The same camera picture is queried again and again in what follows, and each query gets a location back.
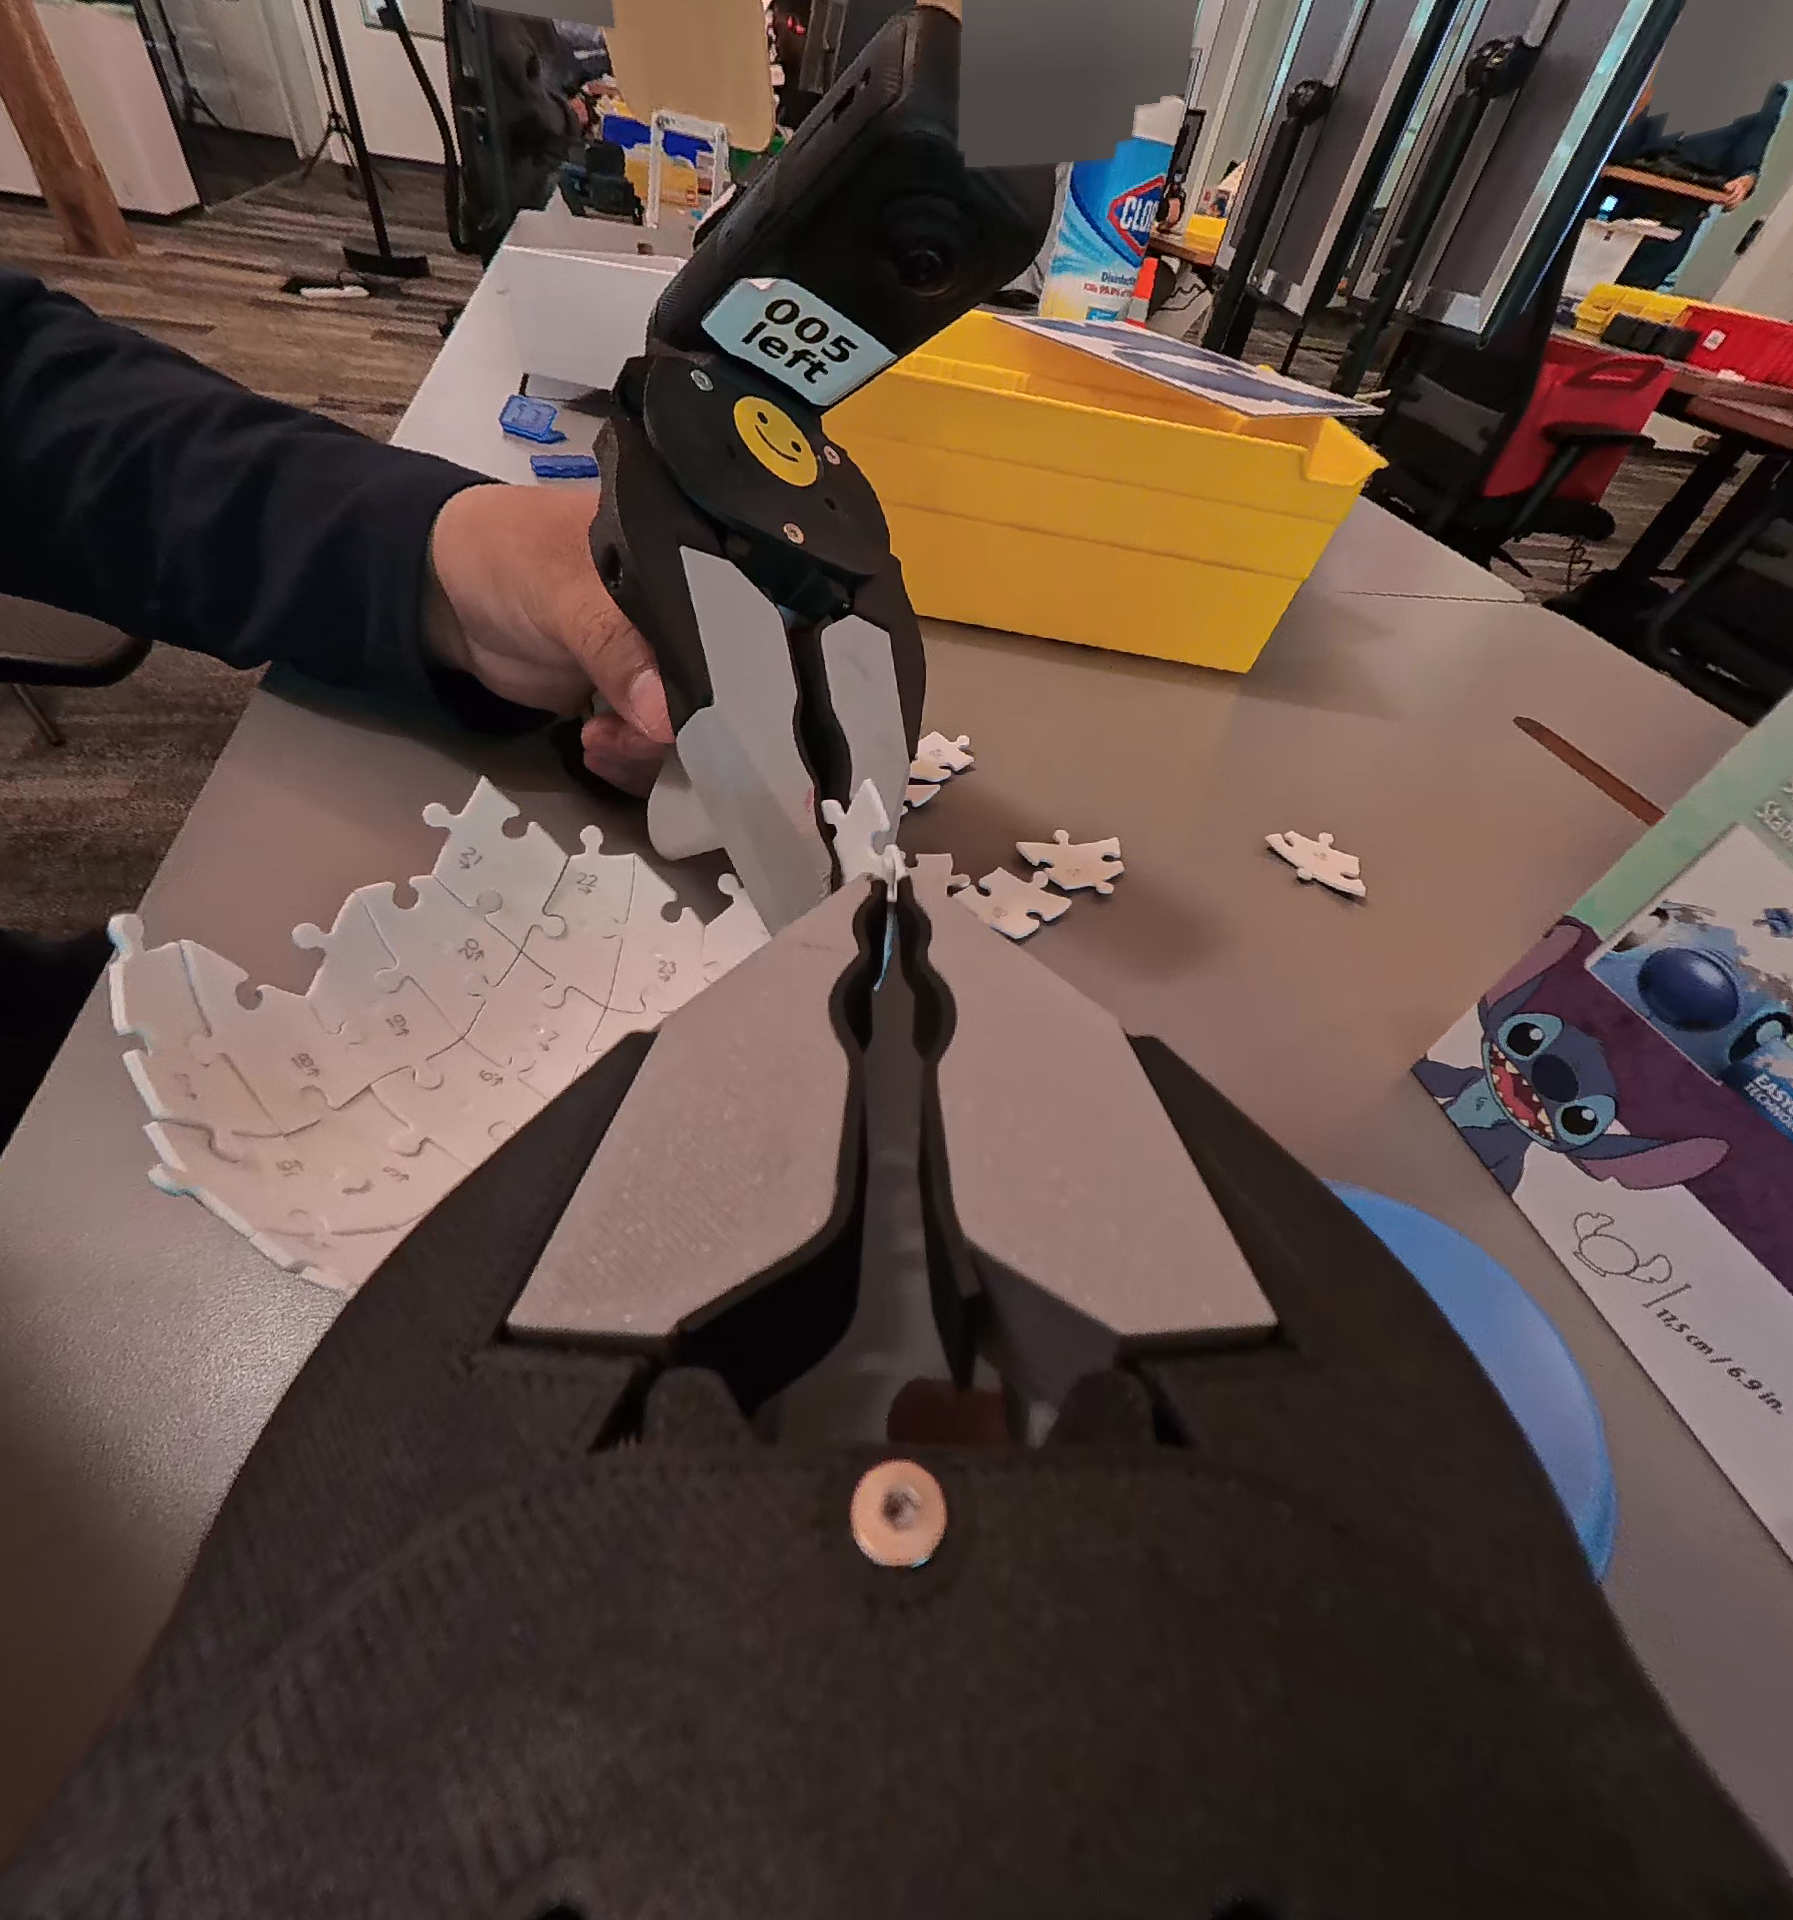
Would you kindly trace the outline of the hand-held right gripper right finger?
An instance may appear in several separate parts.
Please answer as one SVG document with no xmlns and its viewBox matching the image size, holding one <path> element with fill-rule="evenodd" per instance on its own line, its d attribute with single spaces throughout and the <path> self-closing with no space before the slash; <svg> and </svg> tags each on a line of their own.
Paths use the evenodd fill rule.
<svg viewBox="0 0 1793 1920">
<path fill-rule="evenodd" d="M 943 879 L 908 879 L 903 898 L 947 995 L 947 1198 L 1010 1384 L 1065 1395 L 1132 1352 L 1267 1338 L 1277 1317 L 1123 1025 Z"/>
</svg>

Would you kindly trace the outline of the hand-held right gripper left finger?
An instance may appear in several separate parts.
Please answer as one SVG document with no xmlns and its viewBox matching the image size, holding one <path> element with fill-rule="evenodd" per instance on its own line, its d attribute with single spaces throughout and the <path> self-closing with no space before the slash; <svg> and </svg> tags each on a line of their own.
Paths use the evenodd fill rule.
<svg viewBox="0 0 1793 1920">
<path fill-rule="evenodd" d="M 746 1414 L 839 1345 L 881 929 L 884 884 L 850 881 L 668 1015 L 510 1335 L 706 1367 Z"/>
</svg>

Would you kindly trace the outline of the partly built white puzzle ball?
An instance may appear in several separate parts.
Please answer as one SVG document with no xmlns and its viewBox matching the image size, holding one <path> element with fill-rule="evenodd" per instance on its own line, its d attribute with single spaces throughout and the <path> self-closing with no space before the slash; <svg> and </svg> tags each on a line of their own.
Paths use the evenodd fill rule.
<svg viewBox="0 0 1793 1920">
<path fill-rule="evenodd" d="M 710 920 L 636 852 L 564 852 L 477 781 L 427 802 L 427 877 L 361 884 L 304 994 L 194 939 L 107 928 L 109 1015 L 148 1112 L 148 1179 L 267 1263 L 357 1289 L 386 1253 L 625 1034 L 654 1028 L 767 933 L 733 877 Z"/>
</svg>

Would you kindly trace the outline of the person's left forearm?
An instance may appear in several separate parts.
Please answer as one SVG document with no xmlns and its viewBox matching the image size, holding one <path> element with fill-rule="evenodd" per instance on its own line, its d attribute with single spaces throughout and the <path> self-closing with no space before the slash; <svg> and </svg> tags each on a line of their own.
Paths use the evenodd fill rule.
<svg viewBox="0 0 1793 1920">
<path fill-rule="evenodd" d="M 480 475 L 253 396 L 0 265 L 0 591 L 232 667 L 545 724 L 422 638 L 438 509 Z"/>
</svg>

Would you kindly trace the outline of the blue plastic ball stand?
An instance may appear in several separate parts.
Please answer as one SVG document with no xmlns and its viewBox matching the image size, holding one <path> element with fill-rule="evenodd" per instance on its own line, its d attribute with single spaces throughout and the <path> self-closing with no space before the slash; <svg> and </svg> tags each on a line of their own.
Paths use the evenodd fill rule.
<svg viewBox="0 0 1793 1920">
<path fill-rule="evenodd" d="M 1409 1268 L 1483 1367 L 1602 1580 L 1619 1532 L 1619 1485 L 1599 1400 L 1552 1318 L 1503 1263 L 1429 1212 L 1339 1179 L 1329 1187 Z"/>
</svg>

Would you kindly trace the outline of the cartoon puzzle box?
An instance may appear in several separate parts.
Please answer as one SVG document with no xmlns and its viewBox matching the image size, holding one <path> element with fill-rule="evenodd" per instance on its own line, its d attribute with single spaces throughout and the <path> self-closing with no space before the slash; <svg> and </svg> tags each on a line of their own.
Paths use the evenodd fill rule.
<svg viewBox="0 0 1793 1920">
<path fill-rule="evenodd" d="M 1412 1074 L 1793 1559 L 1793 694 Z"/>
</svg>

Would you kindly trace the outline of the person's left hand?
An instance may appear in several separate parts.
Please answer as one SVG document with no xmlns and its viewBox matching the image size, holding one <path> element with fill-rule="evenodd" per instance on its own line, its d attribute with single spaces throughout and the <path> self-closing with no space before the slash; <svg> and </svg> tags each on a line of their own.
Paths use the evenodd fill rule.
<svg viewBox="0 0 1793 1920">
<path fill-rule="evenodd" d="M 429 529 L 427 638 L 499 698 L 583 717 L 587 772 L 646 798 L 672 728 L 654 656 L 593 569 L 593 507 L 593 484 L 452 492 Z"/>
</svg>

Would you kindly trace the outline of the white open box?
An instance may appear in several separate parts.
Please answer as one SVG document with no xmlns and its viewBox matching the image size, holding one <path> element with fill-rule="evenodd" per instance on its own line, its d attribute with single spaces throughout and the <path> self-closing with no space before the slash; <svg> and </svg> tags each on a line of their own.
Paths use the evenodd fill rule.
<svg viewBox="0 0 1793 1920">
<path fill-rule="evenodd" d="M 501 247 L 491 278 L 506 300 L 518 366 L 532 389 L 610 391 L 646 350 L 646 328 L 679 259 Z"/>
</svg>

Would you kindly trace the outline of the yellow plastic bin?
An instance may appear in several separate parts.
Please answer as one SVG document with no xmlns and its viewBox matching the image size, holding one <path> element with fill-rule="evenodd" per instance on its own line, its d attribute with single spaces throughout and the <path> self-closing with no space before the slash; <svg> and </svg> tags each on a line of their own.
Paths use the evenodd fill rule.
<svg viewBox="0 0 1793 1920">
<path fill-rule="evenodd" d="M 921 618 L 1250 670 L 1378 452 L 978 309 L 828 412 Z"/>
</svg>

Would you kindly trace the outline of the white and blue printed sheet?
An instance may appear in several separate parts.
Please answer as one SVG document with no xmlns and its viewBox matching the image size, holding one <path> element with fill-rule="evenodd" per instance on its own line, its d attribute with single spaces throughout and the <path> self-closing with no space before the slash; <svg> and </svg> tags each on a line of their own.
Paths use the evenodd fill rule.
<svg viewBox="0 0 1793 1920">
<path fill-rule="evenodd" d="M 1089 355 L 1107 366 L 1217 401 L 1241 418 L 1378 418 L 1382 405 L 1313 389 L 1274 371 L 1241 363 L 1188 341 L 1153 335 L 1134 322 L 1084 322 L 1029 313 L 982 313 L 1029 335 Z"/>
</svg>

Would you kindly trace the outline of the beige board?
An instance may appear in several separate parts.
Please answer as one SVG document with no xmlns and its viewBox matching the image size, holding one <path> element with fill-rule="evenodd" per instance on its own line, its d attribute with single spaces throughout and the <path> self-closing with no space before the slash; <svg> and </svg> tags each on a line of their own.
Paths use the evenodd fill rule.
<svg viewBox="0 0 1793 1920">
<path fill-rule="evenodd" d="M 622 100 L 721 124 L 733 147 L 776 132 L 765 2 L 614 2 L 604 39 Z"/>
</svg>

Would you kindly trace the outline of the disinfecting wipes canister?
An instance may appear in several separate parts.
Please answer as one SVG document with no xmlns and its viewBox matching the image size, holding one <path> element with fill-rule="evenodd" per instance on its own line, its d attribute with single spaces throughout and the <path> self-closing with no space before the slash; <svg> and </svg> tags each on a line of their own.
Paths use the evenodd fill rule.
<svg viewBox="0 0 1793 1920">
<path fill-rule="evenodd" d="M 1134 110 L 1129 135 L 1110 157 L 1073 165 L 1037 300 L 1042 319 L 1125 319 L 1180 124 L 1181 99 L 1168 96 Z"/>
</svg>

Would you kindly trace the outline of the black tripod stand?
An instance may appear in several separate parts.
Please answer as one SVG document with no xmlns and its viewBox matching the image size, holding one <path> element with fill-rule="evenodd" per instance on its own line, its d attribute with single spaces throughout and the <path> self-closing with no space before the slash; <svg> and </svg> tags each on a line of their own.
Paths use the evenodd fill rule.
<svg viewBox="0 0 1793 1920">
<path fill-rule="evenodd" d="M 429 259 L 422 254 L 399 254 L 389 239 L 386 212 L 379 201 L 379 180 L 373 172 L 373 157 L 361 130 L 353 78 L 347 69 L 347 53 L 341 43 L 339 20 L 333 2 L 315 2 L 323 48 L 330 53 L 330 69 L 339 89 L 339 130 L 353 160 L 353 180 L 361 180 L 361 196 L 370 216 L 373 236 L 367 242 L 344 242 L 341 259 L 353 275 L 418 281 L 429 275 Z"/>
</svg>

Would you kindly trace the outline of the brown wooden stick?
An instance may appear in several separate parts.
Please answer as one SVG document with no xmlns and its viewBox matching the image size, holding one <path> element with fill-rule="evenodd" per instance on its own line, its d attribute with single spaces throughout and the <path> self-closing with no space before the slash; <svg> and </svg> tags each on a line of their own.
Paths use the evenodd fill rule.
<svg viewBox="0 0 1793 1920">
<path fill-rule="evenodd" d="M 1649 802 L 1646 794 L 1642 794 L 1637 786 L 1633 786 L 1627 781 L 1623 781 L 1616 772 L 1608 772 L 1599 758 L 1588 757 L 1581 746 L 1573 746 L 1572 741 L 1566 741 L 1559 729 L 1552 729 L 1548 724 L 1530 717 L 1530 716 L 1518 716 L 1512 720 L 1523 738 L 1530 738 L 1543 754 L 1548 754 L 1552 758 L 1559 758 L 1568 772 L 1573 772 L 1581 781 L 1588 781 L 1591 786 L 1598 786 L 1602 798 L 1608 798 L 1611 802 L 1619 802 L 1633 820 L 1637 820 L 1642 826 L 1657 826 L 1664 820 L 1664 808 Z"/>
</svg>

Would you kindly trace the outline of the red storage bins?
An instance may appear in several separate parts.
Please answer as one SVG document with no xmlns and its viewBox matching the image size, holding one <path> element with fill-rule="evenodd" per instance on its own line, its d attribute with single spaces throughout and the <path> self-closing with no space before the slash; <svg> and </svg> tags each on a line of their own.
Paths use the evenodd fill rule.
<svg viewBox="0 0 1793 1920">
<path fill-rule="evenodd" d="M 1573 305 L 1573 328 L 1793 391 L 1793 319 L 1602 281 Z"/>
</svg>

